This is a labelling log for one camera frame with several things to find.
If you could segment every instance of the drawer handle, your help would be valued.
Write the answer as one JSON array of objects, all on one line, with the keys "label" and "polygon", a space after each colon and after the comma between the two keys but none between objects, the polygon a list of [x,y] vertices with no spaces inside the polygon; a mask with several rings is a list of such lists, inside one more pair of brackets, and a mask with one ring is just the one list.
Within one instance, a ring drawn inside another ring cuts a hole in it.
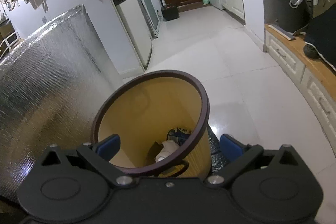
[{"label": "drawer handle", "polygon": [[321,108],[323,109],[323,111],[324,111],[325,113],[330,114],[331,112],[330,112],[330,111],[327,111],[327,110],[324,108],[324,106],[322,105],[321,100],[322,100],[322,97],[319,98],[319,104],[320,104]]},{"label": "drawer handle", "polygon": [[281,53],[280,53],[280,50],[277,48],[276,49],[276,51],[277,51],[277,53],[282,57],[282,58],[286,58],[286,55],[282,55]]}]

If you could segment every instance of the wooden shelf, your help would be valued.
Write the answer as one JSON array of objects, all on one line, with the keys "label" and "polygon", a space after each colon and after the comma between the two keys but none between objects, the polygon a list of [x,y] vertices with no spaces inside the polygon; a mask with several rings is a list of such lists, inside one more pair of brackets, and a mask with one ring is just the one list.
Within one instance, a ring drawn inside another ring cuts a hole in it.
[{"label": "wooden shelf", "polygon": [[306,44],[303,37],[296,37],[295,40],[287,40],[281,34],[265,24],[265,29],[281,41],[292,53],[294,53],[311,71],[311,73],[321,82],[330,96],[336,101],[336,73],[322,59],[312,60],[303,53],[303,46]]}]

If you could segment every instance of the trash can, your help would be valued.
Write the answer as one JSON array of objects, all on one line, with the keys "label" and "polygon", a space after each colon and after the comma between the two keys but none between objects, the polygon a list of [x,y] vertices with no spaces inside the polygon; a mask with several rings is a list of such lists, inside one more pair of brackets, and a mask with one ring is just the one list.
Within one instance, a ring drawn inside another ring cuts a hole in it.
[{"label": "trash can", "polygon": [[[147,73],[123,85],[103,104],[93,123],[93,142],[118,134],[121,148],[110,162],[132,176],[162,176],[184,165],[187,169],[179,177],[203,180],[211,168],[209,110],[206,91],[192,75],[175,70]],[[176,127],[190,129],[189,138],[167,158],[146,165],[152,145],[165,141],[167,132]]]}]

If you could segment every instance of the brown rim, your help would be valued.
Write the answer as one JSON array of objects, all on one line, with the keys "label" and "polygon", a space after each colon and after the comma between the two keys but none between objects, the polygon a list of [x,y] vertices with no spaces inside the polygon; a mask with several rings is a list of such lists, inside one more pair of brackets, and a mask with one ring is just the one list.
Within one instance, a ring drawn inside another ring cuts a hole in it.
[{"label": "brown rim", "polygon": [[123,171],[126,174],[132,174],[134,176],[139,175],[158,175],[164,170],[167,170],[168,168],[178,165],[198,144],[200,139],[202,138],[205,129],[208,124],[209,120],[209,113],[210,113],[210,104],[209,99],[207,96],[207,93],[201,84],[199,80],[197,80],[194,76],[178,71],[178,70],[159,70],[150,72],[144,75],[141,75],[137,78],[134,78],[133,80],[129,81],[128,83],[121,86],[119,89],[117,89],[102,105],[100,110],[98,111],[98,114],[96,115],[92,129],[91,129],[91,141],[93,143],[98,142],[98,131],[100,127],[100,123],[107,112],[107,110],[110,108],[110,106],[113,104],[113,102],[119,98],[122,94],[124,94],[126,91],[131,89],[132,87],[155,78],[159,77],[173,77],[173,78],[179,78],[182,80],[185,80],[186,82],[190,83],[193,87],[196,88],[198,91],[200,97],[201,97],[201,113],[199,115],[199,119],[196,123],[195,129],[192,131],[190,137],[186,140],[186,142],[181,145],[179,149],[177,149],[174,153],[172,153],[169,157],[165,158],[164,160],[161,160],[160,162],[156,162],[155,164],[143,166],[143,167],[137,167],[137,168],[124,168],[120,166],[118,169]]}]

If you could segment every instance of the cabinet drawer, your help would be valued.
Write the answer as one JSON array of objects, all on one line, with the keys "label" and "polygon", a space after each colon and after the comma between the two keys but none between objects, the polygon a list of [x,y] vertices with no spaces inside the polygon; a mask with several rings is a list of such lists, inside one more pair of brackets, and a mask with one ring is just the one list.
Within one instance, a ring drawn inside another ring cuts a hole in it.
[{"label": "cabinet drawer", "polygon": [[313,74],[305,69],[301,92],[319,120],[336,154],[336,103]]},{"label": "cabinet drawer", "polygon": [[287,73],[295,85],[299,85],[306,65],[269,32],[266,32],[266,45],[268,53]]}]

